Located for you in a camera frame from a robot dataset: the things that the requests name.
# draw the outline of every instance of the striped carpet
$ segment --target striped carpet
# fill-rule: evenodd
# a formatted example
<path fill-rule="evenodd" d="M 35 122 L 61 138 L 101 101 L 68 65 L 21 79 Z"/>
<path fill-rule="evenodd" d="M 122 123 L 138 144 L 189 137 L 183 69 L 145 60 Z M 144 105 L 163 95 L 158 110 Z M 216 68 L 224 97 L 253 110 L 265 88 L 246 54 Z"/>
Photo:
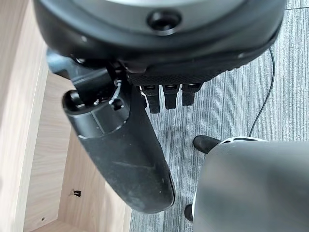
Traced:
<path fill-rule="evenodd" d="M 269 102 L 253 132 L 272 141 L 309 141 L 309 0 L 290 0 L 273 50 L 276 76 Z M 205 156 L 194 150 L 192 139 L 204 134 L 218 139 L 248 134 L 271 81 L 269 51 L 238 70 L 204 84 L 194 107 L 150 115 L 171 168 L 177 191 L 175 205 L 156 215 L 132 213 L 131 232 L 192 232 L 184 218 L 193 201 Z"/>

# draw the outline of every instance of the chair caster wheel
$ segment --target chair caster wheel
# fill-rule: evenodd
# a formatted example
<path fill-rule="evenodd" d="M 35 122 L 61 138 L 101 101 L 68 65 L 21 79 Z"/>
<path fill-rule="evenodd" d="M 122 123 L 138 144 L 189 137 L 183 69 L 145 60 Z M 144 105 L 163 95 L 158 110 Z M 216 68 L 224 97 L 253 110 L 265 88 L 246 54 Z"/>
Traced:
<path fill-rule="evenodd" d="M 187 220 L 193 221 L 192 204 L 189 204 L 185 207 L 184 216 Z"/>

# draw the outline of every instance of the screw hole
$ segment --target screw hole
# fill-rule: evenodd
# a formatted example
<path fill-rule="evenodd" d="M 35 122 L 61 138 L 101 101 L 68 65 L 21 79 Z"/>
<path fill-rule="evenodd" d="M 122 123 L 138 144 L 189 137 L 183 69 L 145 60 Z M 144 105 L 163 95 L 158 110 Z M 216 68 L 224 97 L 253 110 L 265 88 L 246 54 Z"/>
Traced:
<path fill-rule="evenodd" d="M 182 18 L 175 11 L 156 11 L 153 12 L 147 20 L 148 25 L 159 35 L 170 35 L 174 29 L 181 23 Z"/>

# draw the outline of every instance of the wooden cabinet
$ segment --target wooden cabinet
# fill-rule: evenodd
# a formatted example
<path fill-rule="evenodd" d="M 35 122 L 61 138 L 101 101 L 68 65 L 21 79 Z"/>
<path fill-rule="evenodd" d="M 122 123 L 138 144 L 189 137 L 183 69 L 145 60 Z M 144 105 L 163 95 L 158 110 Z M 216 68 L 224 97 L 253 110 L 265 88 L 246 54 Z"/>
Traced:
<path fill-rule="evenodd" d="M 128 232 L 131 209 L 72 131 L 73 86 L 45 51 L 32 2 L 0 0 L 0 232 Z"/>

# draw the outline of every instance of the black plastic part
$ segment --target black plastic part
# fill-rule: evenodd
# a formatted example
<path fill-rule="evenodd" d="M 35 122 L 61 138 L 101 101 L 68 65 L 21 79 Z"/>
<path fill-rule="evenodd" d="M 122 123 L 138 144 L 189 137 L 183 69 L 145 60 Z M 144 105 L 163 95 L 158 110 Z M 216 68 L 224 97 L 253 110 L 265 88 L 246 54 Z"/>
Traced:
<path fill-rule="evenodd" d="M 193 221 L 192 204 L 189 204 L 185 207 L 184 216 L 187 220 Z"/>
<path fill-rule="evenodd" d="M 123 114 L 117 116 L 118 111 L 108 116 L 112 109 L 107 102 L 81 111 L 72 108 L 69 94 L 64 96 L 63 108 L 90 158 L 115 192 L 133 209 L 153 214 L 174 204 L 174 185 L 140 93 L 136 87 L 130 88 L 123 97 L 124 104 L 130 106 L 127 119 Z M 111 130 L 102 130 L 106 126 Z"/>
<path fill-rule="evenodd" d="M 193 146 L 203 152 L 208 154 L 215 146 L 217 146 L 221 141 L 206 135 L 199 135 L 194 138 Z"/>
<path fill-rule="evenodd" d="M 163 92 L 165 97 L 165 108 L 168 110 L 176 109 L 177 93 L 180 85 L 164 85 Z"/>
<path fill-rule="evenodd" d="M 147 64 L 260 47 L 278 29 L 285 4 L 285 0 L 248 0 L 204 27 L 171 36 L 155 36 L 114 27 L 72 1 L 34 0 L 41 34 L 48 46 L 60 54 Z"/>
<path fill-rule="evenodd" d="M 46 57 L 49 69 L 71 80 L 84 104 L 92 104 L 97 99 L 112 95 L 115 86 L 103 60 L 80 64 L 50 49 L 47 50 Z"/>
<path fill-rule="evenodd" d="M 159 86 L 141 86 L 141 89 L 143 93 L 147 96 L 150 113 L 160 113 Z"/>
<path fill-rule="evenodd" d="M 194 104 L 195 94 L 200 91 L 203 84 L 183 84 L 183 106 Z"/>

